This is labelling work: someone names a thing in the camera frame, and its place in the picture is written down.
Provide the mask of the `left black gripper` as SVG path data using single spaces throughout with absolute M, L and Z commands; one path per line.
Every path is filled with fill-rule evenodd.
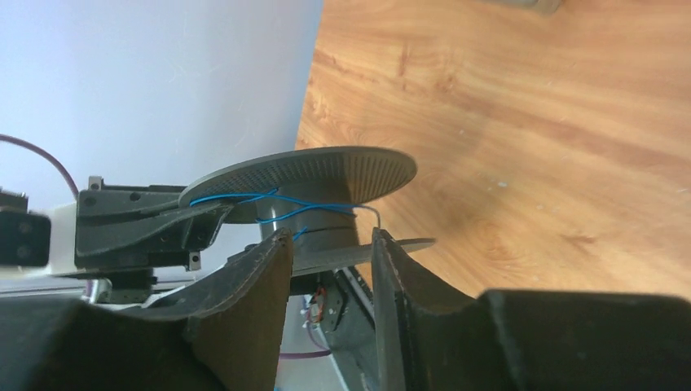
M 75 265 L 115 271 L 182 266 L 209 247 L 232 204 L 179 208 L 184 186 L 108 185 L 90 176 L 78 194 Z

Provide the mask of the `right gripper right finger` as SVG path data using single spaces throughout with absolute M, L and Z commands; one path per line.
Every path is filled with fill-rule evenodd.
M 372 233 L 383 390 L 687 390 L 690 304 L 489 289 L 470 297 Z

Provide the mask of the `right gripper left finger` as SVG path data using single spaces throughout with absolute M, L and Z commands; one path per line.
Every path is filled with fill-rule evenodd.
M 293 264 L 280 229 L 145 307 L 1 301 L 4 390 L 271 390 Z

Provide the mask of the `dark grey cable spool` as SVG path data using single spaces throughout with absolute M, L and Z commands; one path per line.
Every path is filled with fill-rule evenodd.
M 219 169 L 186 187 L 182 207 L 232 204 L 228 224 L 259 224 L 262 237 L 293 232 L 293 276 L 367 263 L 356 211 L 407 185 L 415 160 L 382 147 L 320 147 L 281 152 Z

